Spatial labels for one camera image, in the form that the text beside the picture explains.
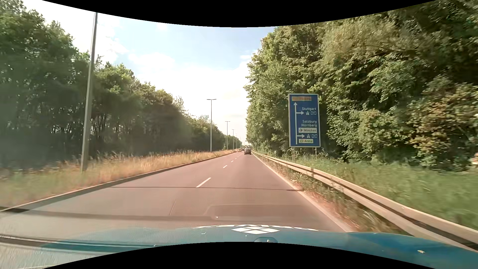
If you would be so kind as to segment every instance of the tree canopy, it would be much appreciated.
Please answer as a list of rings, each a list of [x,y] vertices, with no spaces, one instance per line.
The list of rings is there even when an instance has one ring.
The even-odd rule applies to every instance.
[[[81,154],[89,55],[72,40],[22,1],[0,0],[0,167],[30,168]],[[181,97],[100,58],[93,81],[93,157],[210,150],[209,117],[190,115]],[[212,138],[213,150],[226,148],[216,125]]]
[[[476,1],[279,26],[249,71],[256,148],[289,154],[287,94],[317,93],[330,156],[463,170],[478,151]]]

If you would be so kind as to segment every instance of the street lamp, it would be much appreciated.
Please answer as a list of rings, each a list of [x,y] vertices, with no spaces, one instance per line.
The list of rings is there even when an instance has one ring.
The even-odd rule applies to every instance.
[[[228,131],[229,131],[229,128],[228,128],[228,123],[231,122],[231,121],[225,121],[226,122],[226,150],[229,150],[229,144],[228,144]]]
[[[96,26],[98,24],[98,12],[93,16],[93,34],[91,37],[91,59],[88,71],[88,85],[87,98],[85,101],[85,121],[83,123],[83,143],[81,146],[81,172],[84,172],[88,167],[88,147],[91,131],[91,106],[93,102],[93,72],[95,71],[95,46],[96,46]]]
[[[212,152],[212,100],[216,99],[208,99],[211,100],[211,152]]]

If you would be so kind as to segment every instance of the white cloud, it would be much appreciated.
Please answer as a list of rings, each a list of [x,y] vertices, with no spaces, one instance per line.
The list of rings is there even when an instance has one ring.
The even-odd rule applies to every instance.
[[[24,0],[27,9],[35,9],[43,15],[46,22],[60,22],[62,28],[74,38],[73,44],[81,51],[91,49],[93,30],[93,12],[50,3],[42,0]],[[103,56],[103,60],[113,62],[118,54],[128,50],[114,38],[115,28],[120,28],[120,17],[98,14],[97,40],[95,54]]]
[[[166,31],[168,29],[168,24],[167,23],[163,23],[163,22],[158,22],[158,24],[156,25],[156,27],[158,28],[158,30],[160,31]]]
[[[174,59],[159,54],[157,52],[149,55],[137,56],[136,54],[130,54],[129,59],[138,65],[140,68],[139,72],[160,72],[162,69],[172,68],[174,66]]]
[[[193,115],[210,115],[213,101],[213,121],[219,129],[226,133],[225,121],[229,134],[235,129],[234,135],[246,140],[246,116],[249,100],[243,86],[248,83],[247,63],[250,56],[235,69],[213,70],[196,65],[178,66],[168,56],[158,53],[151,55],[130,55],[130,59],[139,65],[141,72],[136,76],[142,81],[149,81],[159,89],[165,89],[174,96],[181,96],[185,107]],[[159,69],[158,62],[163,61],[168,67]]]

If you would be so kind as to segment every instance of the car hood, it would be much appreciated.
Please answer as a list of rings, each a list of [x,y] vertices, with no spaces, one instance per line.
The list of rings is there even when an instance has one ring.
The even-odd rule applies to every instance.
[[[281,225],[229,224],[177,229],[106,230],[48,243],[42,248],[116,253],[149,247],[210,242],[269,242],[336,248],[440,268],[473,268],[478,253],[407,235],[336,233]]]

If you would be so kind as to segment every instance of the green grass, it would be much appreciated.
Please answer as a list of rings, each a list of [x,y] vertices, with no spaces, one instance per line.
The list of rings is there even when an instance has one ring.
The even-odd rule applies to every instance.
[[[478,229],[476,169],[438,172],[400,164],[340,163],[314,156],[303,156],[295,162],[338,176],[419,211]]]
[[[439,172],[400,164],[342,163],[314,156],[301,156],[295,162],[338,176],[419,211],[478,229],[478,171],[475,168],[466,172]],[[287,170],[284,173],[300,182],[304,189],[320,193],[335,203],[339,213],[347,215],[361,226],[361,230],[397,232],[397,227],[388,221],[320,181],[288,168],[277,169]]]

